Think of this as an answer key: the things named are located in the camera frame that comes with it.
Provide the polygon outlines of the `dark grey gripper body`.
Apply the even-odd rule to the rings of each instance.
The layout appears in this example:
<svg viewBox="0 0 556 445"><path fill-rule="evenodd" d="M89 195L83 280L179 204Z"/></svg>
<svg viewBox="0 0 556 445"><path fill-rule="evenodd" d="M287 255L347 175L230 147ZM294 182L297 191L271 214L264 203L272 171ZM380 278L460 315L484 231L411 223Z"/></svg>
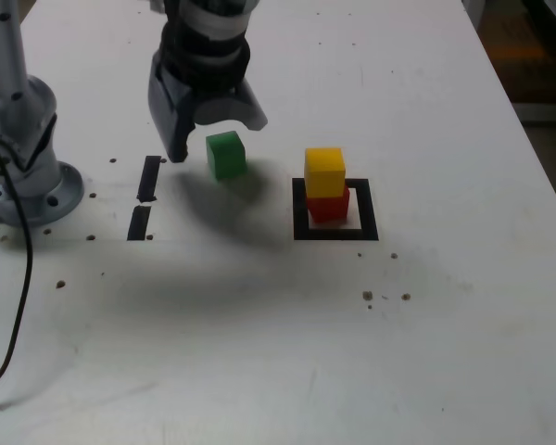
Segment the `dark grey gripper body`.
<svg viewBox="0 0 556 445"><path fill-rule="evenodd" d="M162 56L160 50L157 50L152 56L148 88L150 86L163 86L165 90L168 92L168 95L171 96L172 98L177 97L181 92L190 90L194 100L196 101L196 108L204 99L222 96L229 92L228 91L225 93L219 93L217 95L216 94L206 95L203 93L197 95L196 93L193 93L192 89L189 86L177 80L169 72L169 70L164 67L162 63Z"/></svg>

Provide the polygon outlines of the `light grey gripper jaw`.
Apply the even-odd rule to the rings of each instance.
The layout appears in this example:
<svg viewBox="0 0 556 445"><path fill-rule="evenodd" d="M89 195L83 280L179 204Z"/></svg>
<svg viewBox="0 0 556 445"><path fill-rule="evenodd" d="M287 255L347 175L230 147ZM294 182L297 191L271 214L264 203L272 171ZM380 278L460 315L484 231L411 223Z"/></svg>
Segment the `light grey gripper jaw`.
<svg viewBox="0 0 556 445"><path fill-rule="evenodd" d="M204 99L196 108L194 121L197 125L239 121L250 131L261 131L268 123L248 81L240 82L225 95Z"/></svg>

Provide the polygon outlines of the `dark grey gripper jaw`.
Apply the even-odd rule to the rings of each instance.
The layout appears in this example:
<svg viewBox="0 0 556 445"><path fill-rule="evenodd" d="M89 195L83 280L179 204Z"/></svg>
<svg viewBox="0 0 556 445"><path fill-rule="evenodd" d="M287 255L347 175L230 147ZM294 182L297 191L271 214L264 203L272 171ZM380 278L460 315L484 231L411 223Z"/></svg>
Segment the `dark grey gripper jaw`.
<svg viewBox="0 0 556 445"><path fill-rule="evenodd" d="M196 127L196 102L191 91L172 98L163 86L150 86L148 106L169 160L184 162L188 156L187 138Z"/></svg>

